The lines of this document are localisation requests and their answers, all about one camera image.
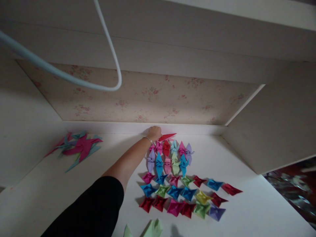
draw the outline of origami star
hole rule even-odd
[[[198,194],[195,194],[195,197],[202,204],[205,204],[205,203],[207,203],[208,200],[212,199],[211,197],[205,195],[201,190],[199,191]]]
[[[194,151],[192,151],[190,143],[188,143],[187,148],[185,150],[185,158],[189,162],[189,165],[191,165],[192,162],[192,154],[194,154]]]
[[[238,194],[238,193],[242,193],[242,192],[243,192],[243,191],[241,191],[241,190],[239,190],[239,189],[237,189],[237,188],[234,188],[234,187],[231,186],[230,184],[224,184],[224,185],[222,186],[222,189],[224,189],[226,193],[228,193],[228,194],[230,194],[230,195],[232,195],[232,196],[234,196],[234,195],[236,195],[236,194]]]
[[[155,201],[155,199],[146,197],[142,204],[139,205],[139,207],[143,208],[147,213],[149,213],[151,209],[152,203]]]
[[[165,155],[165,156],[169,156],[169,153],[170,153],[170,144],[169,142],[165,141],[163,146],[162,146],[162,153]]]
[[[160,177],[162,175],[162,170],[163,170],[162,166],[163,166],[163,164],[164,163],[162,162],[161,156],[160,156],[160,154],[158,152],[157,158],[156,158],[156,171],[157,171],[158,177]]]
[[[193,179],[194,179],[193,183],[198,187],[201,187],[201,184],[207,181],[206,179],[200,179],[197,175]]]
[[[210,204],[203,205],[202,203],[197,201],[197,204],[196,204],[196,206],[194,208],[193,213],[195,213],[199,217],[205,219],[205,215],[208,213],[210,208],[211,208]]]
[[[146,197],[150,197],[150,195],[157,191],[157,189],[153,188],[151,184],[142,185],[142,190],[144,191]]]
[[[152,175],[151,173],[147,172],[147,173],[142,177],[142,180],[145,181],[146,184],[149,184],[149,183],[153,180],[154,177],[155,177],[154,175]]]
[[[184,187],[184,190],[183,190],[181,196],[183,196],[188,201],[191,201],[196,191],[197,191],[197,189],[189,189],[187,187]]]
[[[220,219],[225,211],[226,211],[226,209],[218,208],[218,207],[212,205],[210,208],[209,216],[212,217],[216,221],[220,221]]]
[[[179,197],[180,193],[182,192],[182,190],[183,190],[183,188],[177,188],[175,186],[171,186],[171,189],[169,189],[167,194],[169,194],[170,197],[178,200],[178,197]]]
[[[167,213],[171,213],[175,217],[177,217],[179,215],[180,211],[182,210],[183,206],[184,206],[183,202],[177,202],[177,201],[171,199]]]
[[[182,178],[182,182],[183,182],[183,184],[185,185],[185,186],[189,186],[189,184],[191,183],[191,182],[193,182],[193,180],[194,179],[190,179],[190,178],[188,178],[187,176],[185,176],[184,178]]]
[[[171,153],[175,153],[177,155],[177,141],[176,140],[173,140],[171,146],[170,146],[170,150],[171,150]]]
[[[165,182],[165,178],[167,177],[168,175],[161,175],[161,176],[158,176],[158,178],[155,180],[156,183],[159,183],[159,184],[164,184]]]
[[[165,173],[170,174],[172,169],[171,159],[169,157],[165,157]]]
[[[179,154],[180,156],[184,155],[185,157],[185,151],[186,151],[186,148],[184,147],[183,145],[183,142],[181,141],[180,145],[178,146],[178,150],[179,150]]]
[[[184,177],[186,172],[187,172],[187,166],[188,166],[189,162],[187,162],[187,160],[185,159],[184,154],[182,154],[181,158],[180,158],[180,169],[182,171],[182,176]]]
[[[187,202],[184,202],[184,206],[181,210],[181,214],[191,219],[191,215],[192,215],[192,212],[194,211],[195,206],[196,204],[189,204]]]
[[[217,207],[220,207],[222,202],[227,202],[226,199],[221,198],[216,193],[212,193],[211,198],[213,198],[211,200],[214,203],[214,205],[217,206]]]
[[[163,186],[160,185],[159,188],[157,189],[157,191],[155,192],[157,195],[159,195],[160,197],[164,198],[166,192],[168,191],[168,189],[170,188],[170,186]]]
[[[155,167],[155,158],[156,158],[155,151],[151,150],[151,152],[149,153],[147,157],[147,160],[148,160],[147,167],[148,167],[149,173],[151,173]]]
[[[167,200],[168,200],[167,198],[162,198],[160,196],[157,196],[155,204],[153,206],[162,212],[164,210],[164,205]]]
[[[213,179],[209,179],[207,182],[207,186],[215,191],[218,191],[222,185],[223,185],[223,182],[217,182]]]
[[[178,181],[179,181],[179,178],[180,178],[181,176],[173,176],[172,174],[171,174],[171,178],[170,178],[170,180],[169,180],[169,183],[171,184],[171,185],[173,185],[173,186],[175,186],[175,187],[178,187]]]

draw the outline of blue origami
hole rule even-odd
[[[167,176],[168,176],[167,174],[166,174],[166,175],[158,176],[158,178],[155,180],[156,183],[159,183],[159,184],[163,185],[164,182],[165,182],[165,178],[166,178]]]
[[[172,198],[178,200],[178,197],[179,197],[179,195],[180,195],[180,193],[181,193],[182,191],[183,191],[183,188],[177,188],[176,186],[171,186],[171,189],[169,189],[169,191],[167,192],[167,194],[168,194],[170,197],[172,197]]]
[[[163,164],[164,163],[162,162],[161,155],[158,152],[157,158],[156,158],[156,171],[157,171],[158,178],[162,175],[162,170],[163,170],[162,166],[163,166]]]
[[[197,191],[197,189],[189,189],[187,187],[184,187],[184,190],[183,190],[181,196],[183,196],[188,201],[191,201],[196,191]]]
[[[185,174],[187,172],[187,166],[189,165],[189,162],[187,161],[187,159],[185,158],[184,154],[182,154],[181,158],[180,158],[180,169],[182,171],[182,177],[185,177]]]
[[[224,184],[224,182],[217,182],[215,180],[209,179],[207,182],[207,186],[211,189],[218,191],[219,188]]]
[[[157,189],[153,188],[151,184],[142,185],[142,190],[144,191],[146,197],[150,197],[150,195],[157,191]]]

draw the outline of pink origami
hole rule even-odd
[[[146,184],[149,184],[149,183],[153,180],[154,177],[155,177],[154,175],[152,175],[151,173],[147,172],[147,173],[142,177],[142,180],[145,181]]]
[[[177,217],[179,215],[179,213],[181,212],[184,204],[185,204],[184,202],[177,202],[177,201],[171,199],[171,203],[169,205],[167,213],[171,213],[175,217]]]
[[[170,174],[172,169],[171,159],[166,156],[165,158],[165,173]]]
[[[72,139],[71,137],[71,133],[67,133],[66,135],[67,137],[67,140],[70,141]],[[63,137],[57,144],[56,146],[54,146],[55,148],[53,148],[50,152],[48,152],[44,157],[47,157],[48,155],[50,155],[51,153],[53,153],[54,151],[56,151],[58,148],[56,148],[57,146],[60,146],[62,144],[64,144],[64,140],[65,140],[65,137]]]
[[[92,144],[97,142],[103,141],[99,138],[87,139],[87,135],[84,135],[83,137],[78,139],[76,146],[73,149],[66,150],[63,152],[63,154],[73,155],[76,153],[81,153],[79,157],[79,162],[81,162],[89,155]]]

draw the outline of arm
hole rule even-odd
[[[161,128],[153,126],[149,128],[147,137],[152,140],[152,142],[158,140],[161,137]],[[134,170],[137,168],[139,163],[144,158],[146,152],[151,146],[150,141],[147,138],[142,138],[134,145],[132,145],[116,162],[112,165],[103,176],[112,176],[118,179],[124,191],[129,178],[131,177]]]

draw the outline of light green paper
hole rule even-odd
[[[210,208],[211,208],[210,204],[203,205],[202,203],[197,201],[197,204],[194,208],[193,213],[195,213],[197,216],[205,219],[205,216],[209,212]]]
[[[184,178],[181,178],[181,180],[183,184],[187,187],[189,187],[189,184],[194,181],[194,179],[190,179],[187,176],[185,176]]]
[[[157,195],[159,195],[162,198],[165,198],[165,194],[168,191],[168,189],[170,188],[170,186],[164,186],[164,185],[160,185],[158,190],[155,192]]]
[[[129,229],[128,225],[126,224],[124,230],[124,237],[133,237],[131,230]]]

